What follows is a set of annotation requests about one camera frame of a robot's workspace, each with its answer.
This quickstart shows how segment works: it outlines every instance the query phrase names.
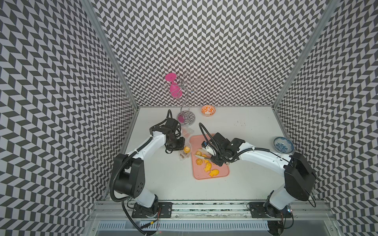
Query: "white table surface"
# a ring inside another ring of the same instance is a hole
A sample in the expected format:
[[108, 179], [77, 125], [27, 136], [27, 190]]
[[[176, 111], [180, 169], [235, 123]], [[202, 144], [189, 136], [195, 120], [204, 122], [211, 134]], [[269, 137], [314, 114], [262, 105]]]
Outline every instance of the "white table surface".
[[[174, 118], [180, 108], [170, 108]], [[168, 108], [141, 108], [126, 153], [134, 150], [149, 136], [149, 128], [163, 121]], [[216, 107], [212, 117], [205, 117], [201, 108], [191, 108], [196, 116], [190, 126], [192, 135], [200, 135], [201, 122], [210, 133], [219, 132], [230, 141], [244, 139], [256, 147], [275, 150], [273, 140], [283, 137], [271, 107]], [[244, 200], [266, 199], [272, 190], [284, 183], [277, 173], [247, 161], [229, 165], [226, 177], [196, 180], [191, 158], [179, 159], [179, 153], [165, 153], [161, 147], [144, 160], [146, 188], [161, 200]]]

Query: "plastic bag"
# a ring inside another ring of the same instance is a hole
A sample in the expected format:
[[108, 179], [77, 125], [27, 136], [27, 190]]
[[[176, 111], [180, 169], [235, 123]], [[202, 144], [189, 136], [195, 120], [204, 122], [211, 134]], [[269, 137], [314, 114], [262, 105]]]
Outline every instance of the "plastic bag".
[[192, 145], [189, 143], [189, 141], [187, 141], [187, 139], [185, 139], [185, 147], [189, 147], [190, 151], [188, 153], [185, 153], [184, 150], [180, 150], [179, 151], [180, 160], [184, 160], [192, 156]]
[[188, 125], [181, 125], [181, 136], [183, 136], [185, 138], [185, 146], [184, 147], [190, 148], [190, 151], [188, 153], [185, 153], [184, 150], [180, 150], [179, 151], [180, 160], [184, 160], [184, 159], [192, 156], [192, 145], [189, 142], [189, 137], [192, 133], [194, 133], [194, 130], [189, 128]]
[[188, 140], [189, 142], [189, 137], [194, 133], [194, 130], [189, 128], [188, 125], [182, 125], [181, 126], [181, 135], [185, 138], [185, 142]]

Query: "blue and white bowl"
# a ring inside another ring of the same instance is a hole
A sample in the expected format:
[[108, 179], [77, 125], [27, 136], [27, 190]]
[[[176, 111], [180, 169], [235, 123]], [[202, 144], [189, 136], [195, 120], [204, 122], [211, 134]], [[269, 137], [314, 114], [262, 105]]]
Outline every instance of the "blue and white bowl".
[[282, 153], [292, 153], [294, 151], [293, 143], [284, 137], [275, 138], [274, 147]]

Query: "mounting plate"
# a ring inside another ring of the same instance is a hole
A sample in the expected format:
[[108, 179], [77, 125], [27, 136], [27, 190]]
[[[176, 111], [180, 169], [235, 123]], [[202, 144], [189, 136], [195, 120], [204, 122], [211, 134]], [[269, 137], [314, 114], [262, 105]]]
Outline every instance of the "mounting plate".
[[[252, 218], [271, 218], [265, 213], [265, 202], [249, 202], [247, 208], [251, 212]], [[276, 214], [275, 218], [281, 218], [281, 213], [284, 218], [291, 218], [291, 214], [287, 210], [282, 209], [279, 214]]]
[[[158, 215], [153, 217], [148, 217], [147, 215], [142, 213], [142, 206], [138, 203], [134, 204], [133, 214], [131, 215], [132, 218], [157, 218]], [[171, 202], [159, 202], [158, 203], [158, 212], [160, 210], [159, 218], [170, 218], [172, 214], [172, 203]]]

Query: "snack package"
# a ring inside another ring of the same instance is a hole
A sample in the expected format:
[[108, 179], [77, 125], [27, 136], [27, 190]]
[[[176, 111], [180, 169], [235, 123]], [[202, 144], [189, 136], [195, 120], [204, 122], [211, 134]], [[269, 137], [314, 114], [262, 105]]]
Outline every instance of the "snack package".
[[189, 141], [189, 137], [190, 137], [190, 135], [192, 135], [192, 133], [194, 133], [194, 130], [189, 128], [188, 125], [182, 125], [181, 126], [181, 135], [185, 138], [185, 142], [186, 142], [186, 140]]
[[192, 156], [192, 145], [189, 143], [189, 141], [186, 140], [187, 139], [185, 139], [184, 150], [178, 151], [180, 160], [184, 160]]

